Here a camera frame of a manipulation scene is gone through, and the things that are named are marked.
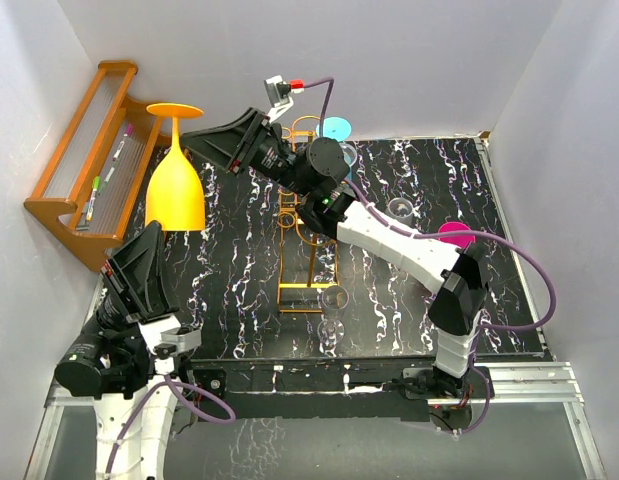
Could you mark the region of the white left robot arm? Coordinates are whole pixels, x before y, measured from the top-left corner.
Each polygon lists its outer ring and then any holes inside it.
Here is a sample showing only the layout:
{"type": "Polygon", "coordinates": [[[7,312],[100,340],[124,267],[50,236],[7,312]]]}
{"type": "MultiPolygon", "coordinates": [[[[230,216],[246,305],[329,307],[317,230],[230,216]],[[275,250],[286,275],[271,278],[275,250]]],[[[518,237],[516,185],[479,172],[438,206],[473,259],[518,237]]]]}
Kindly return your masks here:
{"type": "Polygon", "coordinates": [[[155,370],[162,333],[180,326],[164,243],[152,221],[104,262],[105,296],[54,370],[73,397],[93,401],[98,479],[162,478],[166,419],[195,387],[182,365],[155,370]]]}

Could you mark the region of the clear flute glass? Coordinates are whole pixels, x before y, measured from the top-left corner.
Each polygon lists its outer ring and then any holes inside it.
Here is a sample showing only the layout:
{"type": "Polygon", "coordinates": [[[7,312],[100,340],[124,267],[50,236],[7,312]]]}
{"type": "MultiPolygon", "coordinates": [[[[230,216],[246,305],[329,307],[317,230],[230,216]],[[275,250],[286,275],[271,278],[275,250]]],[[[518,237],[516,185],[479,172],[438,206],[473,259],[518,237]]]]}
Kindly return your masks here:
{"type": "Polygon", "coordinates": [[[358,152],[356,148],[347,142],[341,142],[340,147],[343,152],[345,163],[352,168],[358,159],[358,152]]]}

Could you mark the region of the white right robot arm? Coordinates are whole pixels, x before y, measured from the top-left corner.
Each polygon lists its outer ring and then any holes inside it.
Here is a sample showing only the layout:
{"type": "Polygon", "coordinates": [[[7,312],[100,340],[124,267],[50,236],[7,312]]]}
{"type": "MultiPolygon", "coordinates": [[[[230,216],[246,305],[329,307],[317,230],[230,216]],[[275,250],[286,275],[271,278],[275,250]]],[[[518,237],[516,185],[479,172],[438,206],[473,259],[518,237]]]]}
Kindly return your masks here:
{"type": "Polygon", "coordinates": [[[299,147],[266,114],[248,109],[237,120],[185,133],[195,160],[238,175],[251,169],[295,194],[297,216],[316,234],[354,245],[394,265],[434,299],[428,317],[438,330],[430,370],[404,381],[406,390],[455,397],[471,382],[477,316],[488,290],[483,248],[459,249],[375,209],[349,181],[340,143],[320,136],[299,147]]]}

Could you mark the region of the blue plastic wine glass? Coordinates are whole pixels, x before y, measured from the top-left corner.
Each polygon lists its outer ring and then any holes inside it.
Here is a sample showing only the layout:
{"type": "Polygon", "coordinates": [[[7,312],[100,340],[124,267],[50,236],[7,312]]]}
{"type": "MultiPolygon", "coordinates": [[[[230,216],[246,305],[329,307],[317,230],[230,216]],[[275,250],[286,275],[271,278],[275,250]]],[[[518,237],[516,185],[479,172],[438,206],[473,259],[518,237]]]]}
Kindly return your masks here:
{"type": "Polygon", "coordinates": [[[327,117],[315,129],[318,137],[331,138],[337,142],[344,142],[352,133],[352,126],[342,117],[327,117]]]}

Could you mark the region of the orange plastic wine glass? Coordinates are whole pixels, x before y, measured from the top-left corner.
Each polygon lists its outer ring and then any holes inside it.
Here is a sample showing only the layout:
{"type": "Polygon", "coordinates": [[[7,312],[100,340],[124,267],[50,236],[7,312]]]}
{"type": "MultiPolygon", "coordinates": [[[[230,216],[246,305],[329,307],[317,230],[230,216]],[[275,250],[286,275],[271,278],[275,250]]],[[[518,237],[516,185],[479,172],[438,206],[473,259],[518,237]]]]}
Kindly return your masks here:
{"type": "Polygon", "coordinates": [[[146,191],[145,225],[156,221],[167,232],[204,231],[205,192],[191,162],[180,146],[179,121],[204,115],[198,107],[178,103],[154,103],[146,110],[156,117],[169,117],[171,145],[151,175],[146,191]]]}

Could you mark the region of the grey clear wine glass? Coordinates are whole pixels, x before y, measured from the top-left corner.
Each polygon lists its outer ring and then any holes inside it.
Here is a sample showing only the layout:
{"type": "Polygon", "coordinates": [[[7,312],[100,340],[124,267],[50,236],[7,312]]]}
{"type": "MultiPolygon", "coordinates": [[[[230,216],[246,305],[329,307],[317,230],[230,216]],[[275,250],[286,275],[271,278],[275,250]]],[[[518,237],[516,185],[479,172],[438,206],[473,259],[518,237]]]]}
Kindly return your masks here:
{"type": "Polygon", "coordinates": [[[406,198],[396,197],[389,201],[386,215],[411,228],[413,226],[414,207],[406,198]]]}

